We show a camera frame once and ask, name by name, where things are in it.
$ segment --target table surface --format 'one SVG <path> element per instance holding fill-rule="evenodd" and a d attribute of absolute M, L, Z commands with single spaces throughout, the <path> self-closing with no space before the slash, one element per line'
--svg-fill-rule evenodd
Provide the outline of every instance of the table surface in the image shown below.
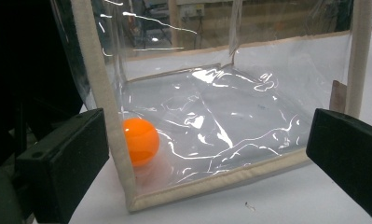
<path fill-rule="evenodd" d="M 372 39 L 360 120 L 372 125 Z M 110 158 L 70 223 L 372 223 L 316 164 L 130 214 Z"/>

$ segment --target ping pong ball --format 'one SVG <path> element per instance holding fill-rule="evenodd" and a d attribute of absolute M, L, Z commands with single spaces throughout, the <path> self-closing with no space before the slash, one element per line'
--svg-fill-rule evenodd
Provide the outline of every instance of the ping pong ball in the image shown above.
<path fill-rule="evenodd" d="M 157 154 L 158 132 L 153 124 L 145 119 L 126 119 L 123 123 L 128 152 L 134 167 L 148 164 Z"/>

